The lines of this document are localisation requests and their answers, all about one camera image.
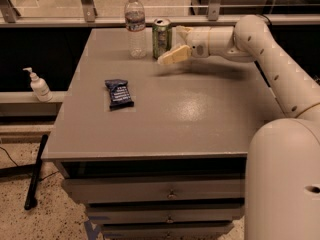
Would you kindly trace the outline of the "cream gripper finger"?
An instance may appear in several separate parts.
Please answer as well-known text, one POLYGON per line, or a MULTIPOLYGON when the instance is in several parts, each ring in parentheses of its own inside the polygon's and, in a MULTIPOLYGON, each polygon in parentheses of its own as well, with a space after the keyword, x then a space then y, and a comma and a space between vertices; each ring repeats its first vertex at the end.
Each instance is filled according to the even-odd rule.
POLYGON ((192 32, 192 27, 186 27, 186 26, 177 26, 176 27, 176 33, 184 40, 187 41, 188 35, 192 32))
POLYGON ((171 50, 161 55, 157 62, 160 65, 170 65, 188 60, 192 55, 192 49, 188 45, 178 44, 171 50))

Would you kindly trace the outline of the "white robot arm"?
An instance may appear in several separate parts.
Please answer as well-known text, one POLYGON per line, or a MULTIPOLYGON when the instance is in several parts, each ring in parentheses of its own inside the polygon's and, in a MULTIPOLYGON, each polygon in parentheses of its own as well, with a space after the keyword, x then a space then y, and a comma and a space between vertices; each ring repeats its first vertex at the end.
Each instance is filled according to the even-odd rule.
POLYGON ((160 56, 168 65, 221 56, 255 61, 284 117, 254 135, 245 176, 245 240, 320 240, 320 86, 274 40, 265 21, 233 27, 178 26, 184 41, 160 56))

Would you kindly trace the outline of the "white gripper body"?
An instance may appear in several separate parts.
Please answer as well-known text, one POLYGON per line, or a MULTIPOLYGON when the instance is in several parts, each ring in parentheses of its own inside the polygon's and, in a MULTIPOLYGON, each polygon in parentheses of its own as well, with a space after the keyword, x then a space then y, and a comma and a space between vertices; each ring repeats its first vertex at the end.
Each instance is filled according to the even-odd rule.
POLYGON ((186 37, 186 44, 191 48, 195 58, 207 58, 209 56, 209 27, 194 27, 186 37))

